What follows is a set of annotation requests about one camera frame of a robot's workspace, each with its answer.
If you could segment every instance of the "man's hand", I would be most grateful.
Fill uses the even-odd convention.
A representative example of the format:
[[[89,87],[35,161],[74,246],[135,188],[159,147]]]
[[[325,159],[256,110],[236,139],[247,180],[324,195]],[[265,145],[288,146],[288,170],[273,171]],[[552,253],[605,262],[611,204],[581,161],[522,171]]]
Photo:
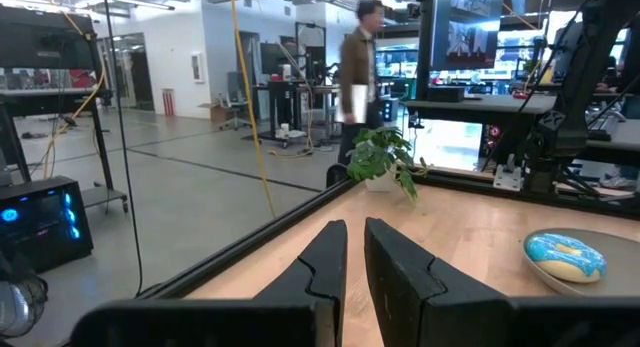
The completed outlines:
[[[345,124],[354,124],[356,123],[356,116],[353,113],[345,113],[344,114],[344,123]]]

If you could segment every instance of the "black robot gripper finger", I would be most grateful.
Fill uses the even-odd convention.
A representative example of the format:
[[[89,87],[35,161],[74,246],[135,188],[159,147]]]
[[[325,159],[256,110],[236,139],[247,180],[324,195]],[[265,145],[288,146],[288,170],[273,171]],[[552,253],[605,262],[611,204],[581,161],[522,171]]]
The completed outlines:
[[[251,300],[110,303],[78,322],[71,346],[340,346],[346,255],[346,225],[330,222]]]
[[[365,259],[385,347],[640,345],[640,298],[509,298],[372,218]]]

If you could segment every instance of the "donut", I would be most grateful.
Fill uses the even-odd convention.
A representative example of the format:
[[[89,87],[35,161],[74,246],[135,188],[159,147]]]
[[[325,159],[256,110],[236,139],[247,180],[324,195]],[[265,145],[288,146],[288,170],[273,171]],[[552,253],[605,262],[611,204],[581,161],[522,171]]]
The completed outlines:
[[[572,237],[541,233],[529,238],[525,251],[543,271],[565,281],[592,283],[607,273],[604,256]]]

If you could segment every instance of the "wooden tabletop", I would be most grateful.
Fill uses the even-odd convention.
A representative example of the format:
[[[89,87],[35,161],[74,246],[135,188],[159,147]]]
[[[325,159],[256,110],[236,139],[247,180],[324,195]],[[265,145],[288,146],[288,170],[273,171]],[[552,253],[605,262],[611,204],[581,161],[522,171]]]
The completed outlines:
[[[366,217],[381,218],[425,249],[510,295],[554,294],[529,270],[522,240],[531,232],[575,227],[640,240],[637,221],[418,186],[412,205],[401,191],[368,192],[360,184],[227,269],[188,298],[252,298],[284,271],[327,222],[349,233],[343,346],[381,347],[364,261]]]

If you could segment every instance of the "potted plant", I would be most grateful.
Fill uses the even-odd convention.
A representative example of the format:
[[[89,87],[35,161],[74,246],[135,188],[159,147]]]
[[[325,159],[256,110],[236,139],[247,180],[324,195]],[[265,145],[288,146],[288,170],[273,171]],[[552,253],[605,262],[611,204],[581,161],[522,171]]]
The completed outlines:
[[[429,167],[420,157],[416,166],[409,154],[411,143],[402,138],[397,127],[363,130],[354,140],[356,148],[349,152],[347,173],[356,181],[366,181],[371,191],[389,192],[398,185],[411,201],[418,198],[412,176],[425,176]]]

